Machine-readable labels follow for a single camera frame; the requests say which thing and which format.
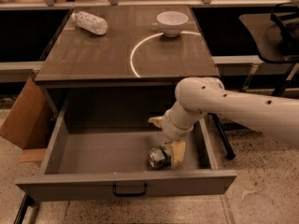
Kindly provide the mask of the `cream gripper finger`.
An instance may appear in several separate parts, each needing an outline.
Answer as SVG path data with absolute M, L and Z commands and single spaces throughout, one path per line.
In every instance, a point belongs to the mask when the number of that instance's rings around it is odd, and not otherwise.
M 186 143 L 183 140 L 173 141 L 164 145 L 170 155 L 170 163 L 173 169 L 178 168 L 184 159 Z
M 148 123 L 153 124 L 157 128 L 161 128 L 162 127 L 162 120 L 163 120 L 162 116 L 152 117 L 152 118 L 149 118 Z

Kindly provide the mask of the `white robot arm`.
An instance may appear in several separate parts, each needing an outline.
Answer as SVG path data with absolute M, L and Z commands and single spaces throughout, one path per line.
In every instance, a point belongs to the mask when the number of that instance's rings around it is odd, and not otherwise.
M 164 115 L 149 122 L 170 140 L 171 166 L 180 166 L 194 123 L 206 114 L 217 114 L 263 133 L 291 147 L 299 148 L 299 101 L 245 92 L 227 91 L 214 77 L 187 77 L 175 88 L 176 101 Z

